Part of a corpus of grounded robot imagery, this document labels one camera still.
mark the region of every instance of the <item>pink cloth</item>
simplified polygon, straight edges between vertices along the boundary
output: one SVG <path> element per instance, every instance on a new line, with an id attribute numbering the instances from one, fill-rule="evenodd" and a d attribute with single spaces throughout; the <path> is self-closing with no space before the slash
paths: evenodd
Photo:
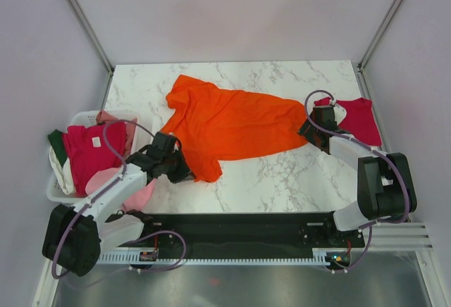
<path id="1" fill-rule="evenodd" d="M 100 111 L 96 116 L 96 123 L 102 124 L 111 122 L 113 120 L 117 120 L 119 118 L 114 117 L 113 115 L 110 115 L 108 112 L 102 110 Z M 137 122 L 137 118 L 133 118 L 132 122 Z M 136 125 L 133 125 L 131 123 L 125 123 L 125 132 L 127 133 L 127 140 L 125 141 L 125 152 L 124 157 L 128 157 L 130 155 L 130 152 L 132 150 L 133 145 L 133 138 L 135 137 L 135 130 Z"/>
<path id="2" fill-rule="evenodd" d="M 86 193 L 88 195 L 94 193 L 98 188 L 105 184 L 108 180 L 115 176 L 119 168 L 109 168 L 97 172 L 91 180 L 86 184 Z M 154 192 L 155 179 L 152 180 L 144 189 L 135 192 L 129 199 L 123 203 L 125 212 L 136 210 L 142 211 Z"/>

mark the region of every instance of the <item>clothing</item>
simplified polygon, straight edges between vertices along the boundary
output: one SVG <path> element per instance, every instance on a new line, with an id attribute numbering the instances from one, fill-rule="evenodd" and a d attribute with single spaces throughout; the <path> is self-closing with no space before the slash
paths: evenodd
<path id="1" fill-rule="evenodd" d="M 97 172 L 86 184 L 86 194 L 89 196 L 98 190 L 103 184 L 109 181 L 112 177 L 118 173 L 119 168 L 109 168 L 107 170 Z M 155 181 L 153 179 L 146 187 L 136 191 L 130 198 L 123 203 L 123 210 L 125 212 L 136 210 L 142 211 L 146 206 L 146 203 L 152 197 L 152 193 L 155 188 Z"/>
<path id="2" fill-rule="evenodd" d="M 108 112 L 102 110 L 96 116 L 96 123 L 98 125 L 100 125 L 100 124 L 111 122 L 111 121 L 117 120 L 117 119 L 118 118 L 116 118 L 113 115 L 110 115 Z M 131 121 L 136 123 L 137 118 L 133 118 Z M 133 138 L 135 138 L 135 130 L 136 130 L 136 125 L 133 125 L 132 123 L 125 123 L 125 131 L 127 132 L 127 140 L 125 142 L 124 157 L 128 157 L 130 155 L 130 152 L 132 151 Z"/>
<path id="3" fill-rule="evenodd" d="M 304 106 L 269 94 L 219 89 L 181 75 L 166 100 L 175 113 L 162 132 L 173 132 L 196 180 L 216 181 L 218 161 L 236 161 L 296 149 Z"/>
<path id="4" fill-rule="evenodd" d="M 70 161 L 66 156 L 66 162 L 61 166 L 54 148 L 50 146 L 49 150 L 50 166 L 53 169 L 56 181 L 64 194 L 72 194 L 75 192 L 75 187 L 72 179 L 72 172 L 70 170 Z"/>
<path id="5" fill-rule="evenodd" d="M 47 136 L 47 139 L 54 150 L 54 154 L 58 159 L 59 164 L 63 166 L 68 158 L 68 154 L 64 148 L 63 133 L 61 131 L 54 130 Z"/>
<path id="6" fill-rule="evenodd" d="M 330 97 L 315 101 L 316 106 L 328 105 Z M 337 101 L 346 110 L 346 117 L 340 123 L 340 128 L 351 132 L 359 141 L 372 145 L 382 145 L 378 127 L 374 121 L 372 102 L 369 99 L 359 98 L 354 101 Z"/>
<path id="7" fill-rule="evenodd" d="M 77 195 L 85 196 L 85 187 L 98 171 L 119 167 L 121 161 L 107 147 L 103 137 L 104 125 L 91 127 L 70 126 L 63 134 L 63 142 L 70 160 L 73 183 Z M 110 145 L 123 156 L 127 139 L 124 123 L 115 123 L 108 128 Z"/>

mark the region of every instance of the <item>white wall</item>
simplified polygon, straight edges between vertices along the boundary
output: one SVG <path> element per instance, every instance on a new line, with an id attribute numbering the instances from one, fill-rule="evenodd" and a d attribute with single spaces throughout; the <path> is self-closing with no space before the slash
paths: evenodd
<path id="1" fill-rule="evenodd" d="M 0 305 L 26 307 L 54 206 L 46 134 L 100 107 L 107 75 L 65 0 L 0 0 L 0 15 Z"/>
<path id="2" fill-rule="evenodd" d="M 392 0 L 79 0 L 114 64 L 350 59 Z"/>
<path id="3" fill-rule="evenodd" d="M 407 155 L 427 224 L 451 287 L 450 0 L 405 0 L 367 68 L 393 151 Z"/>

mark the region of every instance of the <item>marble table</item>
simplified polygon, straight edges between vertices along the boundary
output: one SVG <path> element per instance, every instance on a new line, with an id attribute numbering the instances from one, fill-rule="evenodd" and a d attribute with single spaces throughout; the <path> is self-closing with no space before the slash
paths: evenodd
<path id="1" fill-rule="evenodd" d="M 140 123 L 156 132 L 173 114 L 165 96 L 180 74 L 213 82 L 224 89 L 263 92 L 302 103 L 316 89 L 326 89 L 337 99 L 361 96 L 349 61 L 118 65 L 105 109 L 133 111 L 139 115 Z M 138 145 L 148 142 L 146 134 L 140 132 Z M 171 184 L 166 177 L 160 177 L 144 211 L 332 211 L 357 198 L 356 172 L 310 144 L 262 158 L 223 161 L 221 167 L 223 175 L 210 184 Z"/>

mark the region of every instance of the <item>gray floor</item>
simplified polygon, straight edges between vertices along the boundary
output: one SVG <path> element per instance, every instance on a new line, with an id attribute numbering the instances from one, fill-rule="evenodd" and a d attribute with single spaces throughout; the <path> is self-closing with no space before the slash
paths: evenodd
<path id="1" fill-rule="evenodd" d="M 118 266 L 97 266 L 87 284 Z M 332 275 L 306 267 L 184 266 L 162 273 L 122 272 L 89 289 L 60 283 L 54 307 L 334 306 L 428 307 L 414 254 L 369 254 L 354 271 Z"/>

